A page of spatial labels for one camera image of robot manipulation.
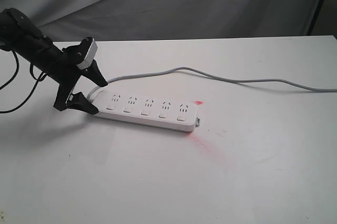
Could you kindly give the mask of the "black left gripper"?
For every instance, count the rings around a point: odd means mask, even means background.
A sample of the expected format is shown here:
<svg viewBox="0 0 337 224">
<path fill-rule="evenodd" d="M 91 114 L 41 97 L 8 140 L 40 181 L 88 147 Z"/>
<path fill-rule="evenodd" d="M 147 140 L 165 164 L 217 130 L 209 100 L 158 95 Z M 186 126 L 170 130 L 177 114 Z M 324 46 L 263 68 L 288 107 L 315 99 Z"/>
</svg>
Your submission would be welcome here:
<svg viewBox="0 0 337 224">
<path fill-rule="evenodd" d="M 77 54 L 78 45 L 59 49 L 50 40 L 34 40 L 31 64 L 59 84 L 54 108 L 73 109 L 96 115 L 98 108 L 87 100 L 82 92 L 73 94 L 72 91 L 81 76 L 85 76 L 98 87 L 107 86 L 107 81 L 100 72 L 96 60 L 84 70 L 76 66 L 80 62 Z"/>
</svg>

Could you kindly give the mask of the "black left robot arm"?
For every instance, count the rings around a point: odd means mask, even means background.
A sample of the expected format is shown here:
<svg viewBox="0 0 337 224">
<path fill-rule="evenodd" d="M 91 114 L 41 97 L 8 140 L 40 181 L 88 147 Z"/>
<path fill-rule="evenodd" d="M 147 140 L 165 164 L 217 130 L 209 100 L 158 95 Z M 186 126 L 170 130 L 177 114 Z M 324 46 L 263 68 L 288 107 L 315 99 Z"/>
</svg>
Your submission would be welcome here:
<svg viewBox="0 0 337 224">
<path fill-rule="evenodd" d="M 43 76 L 59 84 L 54 108 L 59 111 L 74 109 L 91 115 L 98 108 L 82 94 L 72 91 L 84 76 L 99 87 L 107 86 L 94 59 L 97 44 L 85 37 L 78 45 L 59 49 L 21 11 L 7 8 L 1 12 L 1 50 L 18 53 L 31 67 L 37 67 Z"/>
</svg>

